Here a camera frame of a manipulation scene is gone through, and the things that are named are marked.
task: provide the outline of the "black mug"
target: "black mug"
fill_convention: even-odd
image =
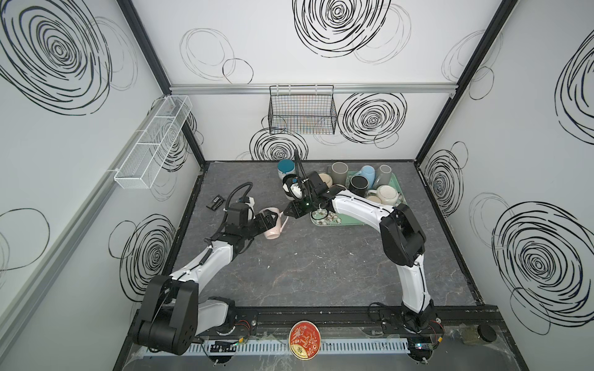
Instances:
[[[350,179],[349,191],[360,197],[365,197],[369,181],[362,175],[355,175]]]

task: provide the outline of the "robotic arm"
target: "robotic arm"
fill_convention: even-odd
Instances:
[[[297,156],[296,162],[303,174]],[[398,266],[404,327],[412,333],[425,329],[435,316],[423,271],[426,237],[410,208],[404,204],[396,207],[376,204],[339,185],[328,188],[317,172],[307,174],[305,179],[298,175],[286,184],[295,183],[299,192],[293,194],[299,197],[288,205],[285,215],[299,218],[325,208],[357,218],[381,233],[384,252]],[[246,186],[248,189],[239,202],[230,205],[233,195]],[[276,225],[278,215],[271,211],[254,215],[254,201],[247,197],[251,187],[252,183],[244,183],[229,195],[221,225],[211,238],[205,239],[206,249],[170,276],[157,275],[149,282],[133,323],[135,343],[183,354],[193,337],[207,329],[214,328],[221,334],[233,330],[235,302],[210,297],[198,304],[198,295],[220,269],[247,250],[258,234]],[[164,306],[173,300],[173,306]]]

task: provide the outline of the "light blue mug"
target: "light blue mug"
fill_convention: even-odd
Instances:
[[[364,167],[361,167],[361,170],[356,172],[355,175],[362,175],[366,177],[367,181],[369,181],[367,189],[371,189],[371,186],[373,186],[373,181],[375,180],[375,169],[373,166],[365,165]]]

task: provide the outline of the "white wire basket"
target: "white wire basket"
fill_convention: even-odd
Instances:
[[[124,189],[148,189],[178,138],[192,109],[188,96],[168,96],[113,179]]]

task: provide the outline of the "mug handle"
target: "mug handle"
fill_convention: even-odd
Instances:
[[[279,214],[279,218],[280,218],[280,217],[282,217],[284,213],[285,213],[284,211],[281,211],[281,212],[280,212],[280,214]],[[287,219],[285,219],[285,222],[283,223],[283,225],[282,225],[282,226],[280,226],[280,231],[281,231],[281,232],[282,232],[282,231],[283,231],[283,229],[285,228],[285,224],[287,224],[287,221],[289,221],[289,217],[287,217]]]

